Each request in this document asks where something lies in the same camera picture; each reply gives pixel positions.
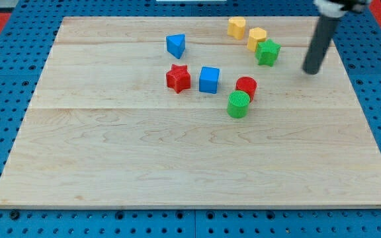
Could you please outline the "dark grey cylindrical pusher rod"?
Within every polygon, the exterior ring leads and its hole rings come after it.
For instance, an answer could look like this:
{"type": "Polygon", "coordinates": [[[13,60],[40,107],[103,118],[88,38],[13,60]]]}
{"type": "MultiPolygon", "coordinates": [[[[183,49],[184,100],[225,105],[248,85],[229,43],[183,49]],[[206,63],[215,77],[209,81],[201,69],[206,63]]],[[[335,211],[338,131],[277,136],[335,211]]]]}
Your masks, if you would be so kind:
{"type": "Polygon", "coordinates": [[[339,23],[340,18],[320,15],[302,64],[305,73],[315,75],[319,72],[339,23]]]}

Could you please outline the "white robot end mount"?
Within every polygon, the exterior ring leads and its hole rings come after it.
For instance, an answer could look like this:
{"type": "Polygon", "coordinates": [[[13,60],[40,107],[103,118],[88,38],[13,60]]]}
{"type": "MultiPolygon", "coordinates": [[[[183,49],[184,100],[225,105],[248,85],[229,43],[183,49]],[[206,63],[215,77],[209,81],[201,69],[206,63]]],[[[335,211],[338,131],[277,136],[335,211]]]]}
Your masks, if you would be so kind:
{"type": "Polygon", "coordinates": [[[314,0],[320,15],[329,18],[341,18],[348,12],[362,13],[372,0],[314,0]]]}

